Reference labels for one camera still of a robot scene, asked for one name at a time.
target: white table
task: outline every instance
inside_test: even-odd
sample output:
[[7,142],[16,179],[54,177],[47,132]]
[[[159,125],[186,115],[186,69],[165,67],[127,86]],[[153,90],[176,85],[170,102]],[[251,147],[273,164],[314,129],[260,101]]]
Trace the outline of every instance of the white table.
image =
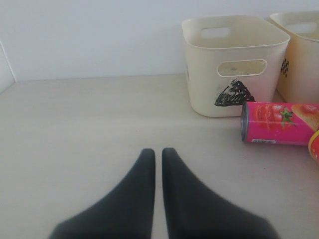
[[246,144],[240,119],[190,107],[184,75],[34,81],[0,95],[0,238],[45,239],[107,194],[140,150],[157,154],[153,238],[167,238],[161,150],[283,239],[319,236],[319,169],[306,147]]

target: black checkered pattern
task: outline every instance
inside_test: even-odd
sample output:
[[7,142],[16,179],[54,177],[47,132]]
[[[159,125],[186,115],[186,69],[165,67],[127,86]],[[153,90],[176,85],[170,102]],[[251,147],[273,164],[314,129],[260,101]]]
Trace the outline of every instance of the black checkered pattern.
[[287,60],[286,58],[283,61],[283,64],[281,65],[281,70],[280,72],[284,74],[284,76],[287,77],[287,73],[288,73],[288,66],[289,66],[289,60]]

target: can label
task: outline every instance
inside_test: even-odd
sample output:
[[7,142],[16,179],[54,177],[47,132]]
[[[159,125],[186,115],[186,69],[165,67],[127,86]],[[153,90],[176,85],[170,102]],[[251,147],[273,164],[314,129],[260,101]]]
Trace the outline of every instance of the can label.
[[307,145],[319,128],[319,105],[247,102],[246,141]]

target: basket handle hole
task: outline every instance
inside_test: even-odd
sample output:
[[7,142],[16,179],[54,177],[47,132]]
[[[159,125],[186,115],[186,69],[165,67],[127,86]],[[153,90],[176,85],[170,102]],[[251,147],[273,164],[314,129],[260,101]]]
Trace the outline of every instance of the basket handle hole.
[[317,29],[316,22],[303,22],[298,24],[288,24],[285,26],[289,31],[299,34],[299,33],[313,33]]
[[230,29],[228,27],[204,28],[201,31],[201,37],[206,39],[227,37],[229,35],[230,35]]
[[230,61],[223,62],[218,67],[221,77],[258,76],[267,67],[265,60]]

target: plastic storage bin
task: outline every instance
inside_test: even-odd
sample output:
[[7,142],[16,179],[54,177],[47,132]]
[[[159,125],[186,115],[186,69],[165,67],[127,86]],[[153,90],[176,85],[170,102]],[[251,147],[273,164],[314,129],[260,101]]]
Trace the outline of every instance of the plastic storage bin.
[[271,101],[288,34],[253,16],[182,23],[190,103],[201,115],[239,116],[245,101]]
[[276,13],[274,25],[288,44],[277,89],[287,102],[319,103],[319,11]]

